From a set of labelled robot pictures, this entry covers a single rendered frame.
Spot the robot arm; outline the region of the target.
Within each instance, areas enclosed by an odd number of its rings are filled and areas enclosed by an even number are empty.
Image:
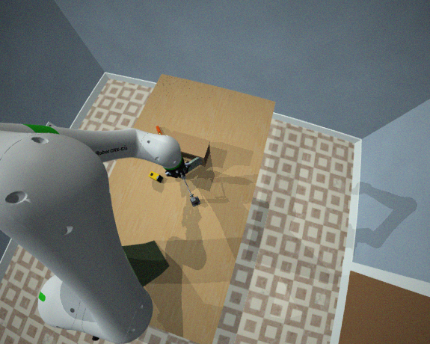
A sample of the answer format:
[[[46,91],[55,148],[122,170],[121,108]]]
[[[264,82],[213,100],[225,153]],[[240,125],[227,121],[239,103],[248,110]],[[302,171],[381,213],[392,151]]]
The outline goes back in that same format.
[[[131,157],[169,173],[185,164],[168,135],[0,123],[0,230],[55,274],[39,294],[42,320],[93,341],[130,343],[153,315],[120,242],[103,164]]]

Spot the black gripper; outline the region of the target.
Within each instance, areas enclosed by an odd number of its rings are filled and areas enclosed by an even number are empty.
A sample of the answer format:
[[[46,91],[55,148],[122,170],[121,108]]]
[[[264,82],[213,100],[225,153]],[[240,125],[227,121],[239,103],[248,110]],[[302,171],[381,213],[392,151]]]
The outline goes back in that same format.
[[[166,173],[166,176],[171,176],[171,177],[174,177],[174,178],[178,178],[178,176],[180,177],[180,178],[182,178],[182,180],[183,180],[183,177],[186,179],[186,177],[185,177],[185,173],[188,173],[188,169],[189,169],[189,167],[190,167],[191,165],[190,165],[190,163],[189,162],[186,162],[185,164],[184,164],[184,167],[183,167],[183,169],[180,171],[180,172],[178,172],[178,173],[175,173],[175,174],[173,174],[173,173],[168,173],[167,171],[165,171],[165,173]],[[183,176],[183,177],[182,177]]]

